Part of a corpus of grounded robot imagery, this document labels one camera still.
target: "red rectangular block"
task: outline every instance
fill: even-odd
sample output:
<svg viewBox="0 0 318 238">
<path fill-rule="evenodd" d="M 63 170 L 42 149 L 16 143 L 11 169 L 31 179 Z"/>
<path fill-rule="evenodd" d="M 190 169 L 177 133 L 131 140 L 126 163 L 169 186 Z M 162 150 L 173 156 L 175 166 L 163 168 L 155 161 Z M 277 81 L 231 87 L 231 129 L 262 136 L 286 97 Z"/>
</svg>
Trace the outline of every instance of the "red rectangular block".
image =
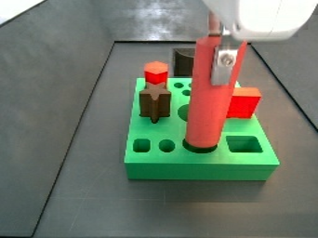
<svg viewBox="0 0 318 238">
<path fill-rule="evenodd" d="M 261 97 L 262 95 L 257 87 L 237 87 L 226 117 L 245 119 L 251 118 Z"/>
</svg>

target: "dark brown block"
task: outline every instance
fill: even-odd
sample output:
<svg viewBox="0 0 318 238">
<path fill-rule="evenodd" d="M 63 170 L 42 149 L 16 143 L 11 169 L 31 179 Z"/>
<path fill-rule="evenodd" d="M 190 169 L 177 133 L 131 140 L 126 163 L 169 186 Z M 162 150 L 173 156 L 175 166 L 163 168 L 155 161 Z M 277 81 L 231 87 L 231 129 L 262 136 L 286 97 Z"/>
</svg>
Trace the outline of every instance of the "dark brown block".
<svg viewBox="0 0 318 238">
<path fill-rule="evenodd" d="M 161 117 L 170 116 L 170 102 L 171 92 L 166 89 L 166 83 L 146 83 L 146 89 L 139 92 L 140 116 L 150 117 L 157 123 Z"/>
</svg>

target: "dark gray wall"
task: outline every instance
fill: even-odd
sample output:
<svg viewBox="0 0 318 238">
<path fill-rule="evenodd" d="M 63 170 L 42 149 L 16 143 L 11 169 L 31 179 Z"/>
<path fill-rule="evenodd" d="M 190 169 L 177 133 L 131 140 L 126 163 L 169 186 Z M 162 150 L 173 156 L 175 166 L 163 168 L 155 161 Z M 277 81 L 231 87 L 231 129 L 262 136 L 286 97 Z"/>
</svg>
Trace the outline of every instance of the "dark gray wall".
<svg viewBox="0 0 318 238">
<path fill-rule="evenodd" d="M 254 48 L 318 128 L 318 7 L 287 41 L 254 43 Z"/>
<path fill-rule="evenodd" d="M 201 0 L 102 0 L 100 16 L 118 41 L 195 41 L 207 34 Z"/>
<path fill-rule="evenodd" d="M 114 40 L 88 0 L 0 28 L 0 235 L 30 236 Z"/>
</svg>

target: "square hole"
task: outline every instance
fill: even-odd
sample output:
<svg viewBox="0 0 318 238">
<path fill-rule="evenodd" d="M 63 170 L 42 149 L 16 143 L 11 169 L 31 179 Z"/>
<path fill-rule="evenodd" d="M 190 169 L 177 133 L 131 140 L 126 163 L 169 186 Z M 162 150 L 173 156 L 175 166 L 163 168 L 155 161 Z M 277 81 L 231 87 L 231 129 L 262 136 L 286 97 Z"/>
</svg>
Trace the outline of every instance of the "square hole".
<svg viewBox="0 0 318 238">
<path fill-rule="evenodd" d="M 230 152 L 263 152 L 257 137 L 253 136 L 227 136 Z"/>
<path fill-rule="evenodd" d="M 132 149 L 135 152 L 149 152 L 150 151 L 150 140 L 136 139 L 134 141 Z"/>
</svg>

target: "rectangular hole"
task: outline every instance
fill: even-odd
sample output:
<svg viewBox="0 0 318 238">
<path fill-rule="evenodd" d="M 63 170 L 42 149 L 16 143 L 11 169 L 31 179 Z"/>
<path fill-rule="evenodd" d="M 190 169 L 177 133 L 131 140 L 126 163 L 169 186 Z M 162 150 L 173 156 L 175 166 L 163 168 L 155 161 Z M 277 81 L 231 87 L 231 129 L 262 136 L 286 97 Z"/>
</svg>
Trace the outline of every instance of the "rectangular hole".
<svg viewBox="0 0 318 238">
<path fill-rule="evenodd" d="M 257 137 L 227 136 L 226 142 L 230 152 L 263 152 Z"/>
</svg>

